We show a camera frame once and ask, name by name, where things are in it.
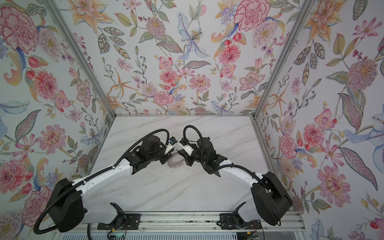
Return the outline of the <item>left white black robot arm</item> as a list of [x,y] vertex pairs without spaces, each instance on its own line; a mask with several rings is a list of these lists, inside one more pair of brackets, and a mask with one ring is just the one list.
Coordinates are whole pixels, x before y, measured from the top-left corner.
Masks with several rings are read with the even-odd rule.
[[93,205],[90,201],[102,190],[132,176],[150,163],[166,163],[176,143],[174,137],[168,137],[162,143],[159,137],[146,135],[111,166],[78,181],[59,181],[46,208],[35,222],[34,233],[41,235],[53,230],[64,233],[80,224],[93,223],[108,225],[114,230],[122,227],[129,218],[117,203]]

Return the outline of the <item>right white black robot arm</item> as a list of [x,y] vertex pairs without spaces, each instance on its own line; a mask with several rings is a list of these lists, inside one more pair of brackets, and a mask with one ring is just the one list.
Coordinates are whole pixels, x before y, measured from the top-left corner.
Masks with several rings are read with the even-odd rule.
[[188,166],[198,162],[208,174],[231,180],[250,192],[252,199],[241,203],[233,213],[239,224],[263,220],[271,226],[279,226],[293,205],[292,198],[275,174],[258,174],[236,165],[217,154],[210,138],[202,138],[195,144],[183,138],[174,148]]

